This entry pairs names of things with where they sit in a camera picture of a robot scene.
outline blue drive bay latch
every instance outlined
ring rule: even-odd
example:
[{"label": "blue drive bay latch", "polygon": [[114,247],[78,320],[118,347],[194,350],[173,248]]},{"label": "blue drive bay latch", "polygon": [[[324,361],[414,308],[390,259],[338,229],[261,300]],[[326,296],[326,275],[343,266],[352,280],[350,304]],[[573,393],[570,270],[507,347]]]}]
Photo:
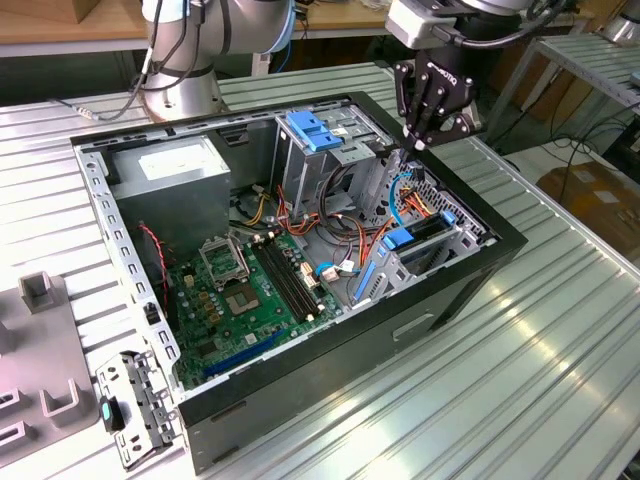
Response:
[{"label": "blue drive bay latch", "polygon": [[324,122],[311,112],[289,113],[287,122],[314,152],[342,145],[342,139],[333,135]]}]

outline expansion card bracket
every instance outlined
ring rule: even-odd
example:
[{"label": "expansion card bracket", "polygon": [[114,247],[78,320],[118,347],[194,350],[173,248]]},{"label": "expansion card bracket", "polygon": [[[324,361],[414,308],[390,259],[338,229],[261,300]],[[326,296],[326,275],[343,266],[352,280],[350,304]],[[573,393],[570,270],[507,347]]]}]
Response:
[{"label": "expansion card bracket", "polygon": [[152,351],[123,352],[96,371],[100,413],[125,470],[173,444],[180,423]]}]

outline metal shelf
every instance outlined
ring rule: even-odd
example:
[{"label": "metal shelf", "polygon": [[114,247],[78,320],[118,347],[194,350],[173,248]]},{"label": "metal shelf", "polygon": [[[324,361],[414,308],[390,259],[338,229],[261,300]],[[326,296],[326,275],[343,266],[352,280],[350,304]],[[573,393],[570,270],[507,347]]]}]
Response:
[{"label": "metal shelf", "polygon": [[[232,108],[364,90],[395,115],[372,64],[222,83]],[[125,94],[78,100],[114,111]],[[146,123],[138,105],[118,126]],[[64,107],[0,109],[0,284],[65,278],[92,372],[136,349],[70,135],[113,128]],[[529,243],[452,323],[216,465],[215,478],[614,478],[640,447],[640,273],[477,139],[435,153]],[[101,424],[3,478],[121,478]],[[134,472],[187,478],[180,445]]]},{"label": "metal shelf", "polygon": [[[496,137],[500,118],[536,54],[589,83],[606,95],[605,100],[611,98],[623,107],[637,105],[633,110],[640,112],[640,88],[629,81],[631,74],[640,70],[640,47],[619,47],[597,34],[542,38],[531,42],[491,111],[487,121],[488,143]],[[554,74],[552,71],[547,80]],[[593,117],[601,108],[602,103],[594,106]]]}]

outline yellow wire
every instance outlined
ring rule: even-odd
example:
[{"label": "yellow wire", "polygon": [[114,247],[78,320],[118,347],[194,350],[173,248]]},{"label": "yellow wire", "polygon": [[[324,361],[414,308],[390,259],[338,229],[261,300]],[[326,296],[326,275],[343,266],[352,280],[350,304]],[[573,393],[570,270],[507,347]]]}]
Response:
[{"label": "yellow wire", "polygon": [[427,212],[429,215],[433,215],[433,213],[431,213],[431,210],[427,208],[427,206],[424,204],[424,202],[420,198],[420,195],[416,193],[415,197],[418,199],[418,203],[420,203],[420,206],[424,209],[424,211]]},{"label": "yellow wire", "polygon": [[256,214],[251,220],[247,220],[246,222],[244,222],[245,225],[252,227],[253,225],[255,225],[260,221],[260,219],[262,218],[262,211],[264,208],[265,199],[266,199],[266,195],[260,194],[260,205],[258,206],[258,211],[256,212]]}]

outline blue wire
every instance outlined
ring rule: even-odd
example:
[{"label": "blue wire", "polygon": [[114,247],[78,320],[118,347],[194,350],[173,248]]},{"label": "blue wire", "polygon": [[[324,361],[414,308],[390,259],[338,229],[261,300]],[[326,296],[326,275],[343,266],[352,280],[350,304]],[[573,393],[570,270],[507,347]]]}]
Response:
[{"label": "blue wire", "polygon": [[280,65],[280,68],[278,68],[278,70],[276,70],[276,73],[280,73],[282,71],[282,69],[285,67],[285,65],[289,61],[289,56],[290,55],[291,55],[291,41],[289,41],[289,43],[287,43],[287,56],[284,57],[284,62],[282,62],[282,65]]},{"label": "blue wire", "polygon": [[333,267],[333,263],[331,262],[324,262],[321,263],[320,265],[317,266],[316,268],[316,275],[320,275],[322,272],[324,272],[327,268],[331,268]]},{"label": "blue wire", "polygon": [[396,183],[398,183],[398,180],[400,180],[401,178],[410,177],[410,176],[411,176],[410,173],[401,173],[400,175],[398,175],[396,178],[393,179],[393,182],[391,182],[391,186],[389,187],[389,210],[391,210],[391,215],[393,215],[393,218],[396,219],[396,222],[398,222],[398,225],[403,225],[404,223],[400,218],[398,209],[396,208],[396,202],[395,202]]}]

